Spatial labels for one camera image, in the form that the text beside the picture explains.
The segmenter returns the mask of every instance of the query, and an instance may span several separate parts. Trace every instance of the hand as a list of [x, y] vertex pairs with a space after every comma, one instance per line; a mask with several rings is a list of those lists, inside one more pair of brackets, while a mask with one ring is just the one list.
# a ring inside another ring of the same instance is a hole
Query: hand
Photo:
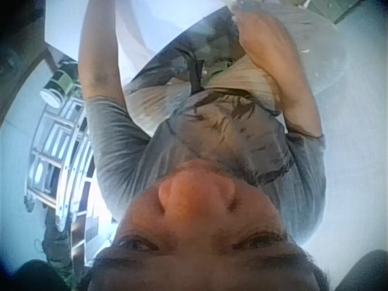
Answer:
[[233, 12], [239, 41], [257, 67], [279, 83], [296, 71], [303, 73], [296, 46], [277, 18], [261, 11], [246, 12], [237, 5]]
[[299, 53], [282, 23], [261, 11], [245, 12], [234, 6], [240, 43], [252, 62], [278, 83], [284, 119], [290, 132], [322, 135], [321, 120], [304, 75]]

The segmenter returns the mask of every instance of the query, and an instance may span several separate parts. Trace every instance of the man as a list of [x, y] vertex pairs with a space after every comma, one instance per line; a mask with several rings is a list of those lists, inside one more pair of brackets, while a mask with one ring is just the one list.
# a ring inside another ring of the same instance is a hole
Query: man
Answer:
[[120, 224], [86, 290], [328, 290], [297, 245], [325, 201], [315, 100], [279, 20], [234, 13], [246, 53], [278, 83], [287, 134], [255, 98], [204, 90], [150, 138], [127, 113], [114, 0], [89, 1], [79, 77], [99, 186]]

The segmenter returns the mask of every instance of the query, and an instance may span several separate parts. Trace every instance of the eyelash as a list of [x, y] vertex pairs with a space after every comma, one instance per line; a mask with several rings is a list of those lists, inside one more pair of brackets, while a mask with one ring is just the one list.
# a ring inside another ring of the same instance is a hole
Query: eyelash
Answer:
[[[286, 240], [285, 234], [279, 234], [276, 230], [256, 231], [239, 243], [232, 244], [233, 250], [250, 250], [268, 247]], [[127, 236], [116, 243], [116, 246], [130, 249], [136, 252], [157, 251], [159, 247], [140, 236]]]
[[126, 236], [125, 238], [120, 239], [116, 243], [116, 246], [124, 247], [126, 249], [130, 249], [136, 252], [149, 252], [159, 250], [159, 247], [156, 244], [140, 236]]
[[284, 234], [279, 234], [275, 231], [255, 232], [244, 238], [239, 243], [233, 244], [233, 250], [250, 250], [258, 249], [261, 247], [268, 247], [276, 243], [285, 241], [286, 237]]

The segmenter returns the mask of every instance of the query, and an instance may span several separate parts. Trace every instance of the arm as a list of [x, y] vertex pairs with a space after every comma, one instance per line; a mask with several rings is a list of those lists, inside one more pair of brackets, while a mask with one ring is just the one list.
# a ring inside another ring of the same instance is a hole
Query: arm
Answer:
[[125, 105], [115, 0], [89, 0], [78, 71], [98, 185], [108, 209], [120, 221], [132, 198], [132, 181], [150, 137], [133, 122]]
[[262, 12], [244, 12], [235, 7], [234, 13], [242, 47], [252, 62], [279, 85], [288, 130], [320, 137], [323, 133], [319, 111], [286, 28]]
[[115, 0], [89, 0], [82, 28], [78, 72], [85, 100], [107, 96], [125, 108], [115, 22]]

